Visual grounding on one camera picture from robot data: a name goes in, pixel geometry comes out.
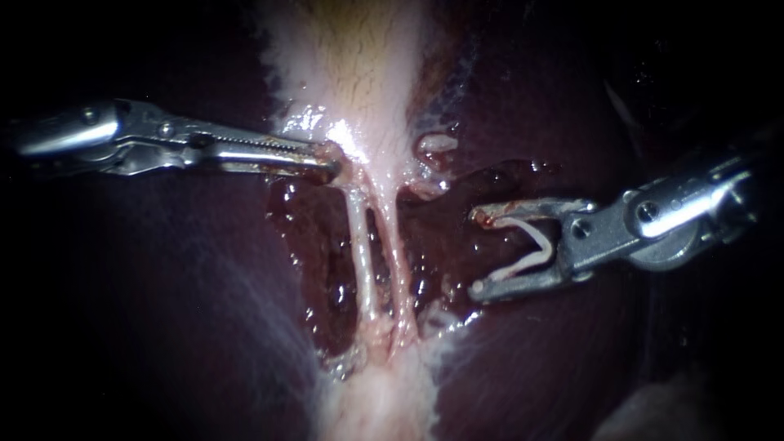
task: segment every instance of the dark background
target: dark background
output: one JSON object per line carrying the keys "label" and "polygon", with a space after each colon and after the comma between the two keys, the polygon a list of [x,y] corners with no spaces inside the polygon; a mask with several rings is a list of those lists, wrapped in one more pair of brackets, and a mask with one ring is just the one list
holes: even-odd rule
{"label": "dark background", "polygon": [[[684,146],[720,145],[784,114],[781,23],[773,7],[693,0],[551,3],[583,33],[596,69],[654,140],[643,161],[666,163]],[[253,56],[251,30],[240,22],[241,6],[205,0],[5,6],[0,116],[117,96],[263,129],[257,115],[268,111],[264,71]],[[235,77],[236,69],[246,74]],[[94,331],[63,291],[69,275],[58,269],[56,247],[73,241],[47,237],[47,222],[57,220],[26,217],[36,204],[59,203],[57,192],[44,202],[31,200],[41,190],[33,187],[5,180],[0,189],[12,425],[89,439],[115,437],[107,428],[122,428],[124,436],[183,436],[169,403],[146,398],[128,367],[108,356],[112,341]],[[778,202],[773,192],[767,196],[770,205]],[[707,369],[735,439],[777,425],[782,234],[780,211],[771,213],[731,251],[651,276],[641,381]],[[727,283],[717,274],[733,276]]]}

